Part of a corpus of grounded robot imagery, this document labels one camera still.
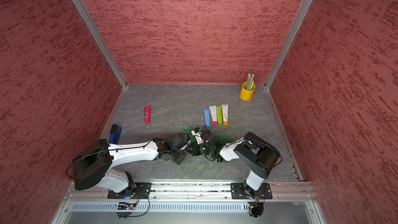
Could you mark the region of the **blue tube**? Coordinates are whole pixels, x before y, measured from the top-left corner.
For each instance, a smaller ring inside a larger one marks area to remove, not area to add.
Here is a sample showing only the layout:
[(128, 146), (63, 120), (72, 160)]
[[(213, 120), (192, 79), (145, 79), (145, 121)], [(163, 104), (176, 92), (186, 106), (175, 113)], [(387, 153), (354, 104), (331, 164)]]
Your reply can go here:
[(203, 109), (205, 125), (207, 128), (210, 128), (210, 109)]

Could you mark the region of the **green tube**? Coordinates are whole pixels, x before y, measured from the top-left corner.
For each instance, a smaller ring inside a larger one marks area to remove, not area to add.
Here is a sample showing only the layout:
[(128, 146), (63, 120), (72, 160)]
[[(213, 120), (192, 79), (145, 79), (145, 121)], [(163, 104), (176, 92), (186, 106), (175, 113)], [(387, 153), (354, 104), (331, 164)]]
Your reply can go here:
[(216, 106), (217, 122), (219, 125), (223, 124), (222, 106)]

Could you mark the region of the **white tube red cap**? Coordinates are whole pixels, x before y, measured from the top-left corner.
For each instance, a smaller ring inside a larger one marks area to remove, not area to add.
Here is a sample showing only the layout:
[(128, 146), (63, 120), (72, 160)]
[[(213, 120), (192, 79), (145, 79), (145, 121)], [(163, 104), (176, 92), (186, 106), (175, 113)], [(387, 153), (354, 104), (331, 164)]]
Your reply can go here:
[(209, 107), (209, 110), (213, 125), (218, 125), (217, 106), (212, 105)]

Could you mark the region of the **green microfiber cloth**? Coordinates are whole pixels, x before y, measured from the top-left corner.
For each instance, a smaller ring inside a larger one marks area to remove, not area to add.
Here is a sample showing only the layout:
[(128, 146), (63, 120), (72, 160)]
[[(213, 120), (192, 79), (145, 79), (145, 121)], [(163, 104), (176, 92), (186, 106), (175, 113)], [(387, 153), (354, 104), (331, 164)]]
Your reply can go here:
[[(193, 140), (193, 136), (191, 135), (191, 131), (194, 130), (194, 129), (195, 129), (195, 128), (192, 128), (192, 127), (185, 127), (185, 128), (183, 129), (183, 131), (182, 131), (182, 135), (184, 135), (185, 138), (186, 138), (187, 141), (188, 141), (188, 145), (187, 145), (187, 147), (184, 149), (184, 151), (185, 151), (186, 153), (189, 153), (189, 154), (190, 154), (190, 141)], [(222, 146), (221, 146), (221, 148), (220, 148), (220, 150), (219, 150), (219, 155), (220, 155), (220, 156), (221, 156), (221, 149), (222, 149), (222, 148), (225, 148), (225, 147), (227, 147), (228, 145), (231, 145), (232, 143), (234, 143), (234, 141), (233, 141), (229, 136), (226, 136), (226, 135), (215, 135), (215, 134), (213, 134), (213, 137), (212, 137), (212, 139), (210, 140), (210, 142), (216, 142), (217, 140), (222, 144)]]

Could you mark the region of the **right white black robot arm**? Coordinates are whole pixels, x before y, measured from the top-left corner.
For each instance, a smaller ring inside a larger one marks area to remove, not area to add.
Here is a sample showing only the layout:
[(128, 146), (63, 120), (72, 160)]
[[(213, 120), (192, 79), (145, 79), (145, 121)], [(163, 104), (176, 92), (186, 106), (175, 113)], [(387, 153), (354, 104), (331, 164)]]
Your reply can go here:
[(278, 166), (283, 158), (277, 148), (252, 132), (232, 143), (221, 143), (209, 130), (192, 131), (185, 135), (188, 140), (186, 152), (193, 156), (204, 155), (209, 161), (218, 163), (239, 159), (250, 168), (242, 188), (248, 199), (261, 197), (261, 187), (269, 177), (272, 169)]

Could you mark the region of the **dark red tube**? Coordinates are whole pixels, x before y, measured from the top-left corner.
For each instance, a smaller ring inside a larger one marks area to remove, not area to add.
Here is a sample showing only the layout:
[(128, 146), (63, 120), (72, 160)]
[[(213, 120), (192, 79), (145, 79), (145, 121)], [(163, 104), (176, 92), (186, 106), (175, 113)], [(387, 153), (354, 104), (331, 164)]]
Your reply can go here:
[(144, 107), (144, 111), (145, 111), (145, 115), (144, 115), (144, 117), (145, 117), (145, 124), (150, 124), (150, 119), (151, 119), (151, 117), (150, 117), (150, 114), (151, 114), (151, 106), (149, 105), (149, 106), (145, 106)]

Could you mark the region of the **white tube orange cap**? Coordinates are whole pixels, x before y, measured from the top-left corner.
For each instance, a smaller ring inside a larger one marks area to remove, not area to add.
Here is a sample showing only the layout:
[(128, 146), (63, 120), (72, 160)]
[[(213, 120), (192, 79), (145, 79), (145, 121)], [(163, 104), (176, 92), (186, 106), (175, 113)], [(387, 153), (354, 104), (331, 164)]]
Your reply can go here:
[(224, 104), (221, 107), (222, 107), (223, 124), (228, 125), (229, 124), (229, 106)]

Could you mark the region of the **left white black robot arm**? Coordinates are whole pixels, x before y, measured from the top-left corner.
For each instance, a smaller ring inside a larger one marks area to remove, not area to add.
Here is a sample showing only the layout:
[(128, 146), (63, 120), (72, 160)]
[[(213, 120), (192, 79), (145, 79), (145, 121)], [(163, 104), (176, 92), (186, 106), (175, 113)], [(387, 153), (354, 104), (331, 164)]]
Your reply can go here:
[(72, 160), (75, 189), (83, 191), (92, 187), (109, 190), (115, 197), (129, 198), (138, 189), (129, 172), (119, 172), (114, 167), (137, 161), (172, 160), (180, 165), (186, 156), (187, 138), (180, 133), (171, 139), (152, 139), (147, 143), (118, 145), (105, 139), (94, 142)]

